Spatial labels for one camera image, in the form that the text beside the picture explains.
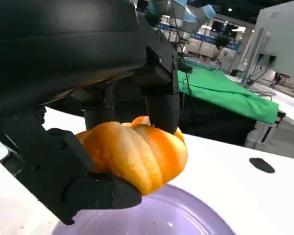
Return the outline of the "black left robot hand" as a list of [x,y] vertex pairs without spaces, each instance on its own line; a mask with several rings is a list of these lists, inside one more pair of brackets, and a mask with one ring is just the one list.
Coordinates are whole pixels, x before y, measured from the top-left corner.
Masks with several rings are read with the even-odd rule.
[[133,77],[150,122],[174,133],[177,53],[129,0],[0,0],[1,164],[61,222],[80,210],[141,203],[129,183],[92,172],[74,134],[43,127],[46,106],[83,115],[87,129],[113,118],[113,80]]

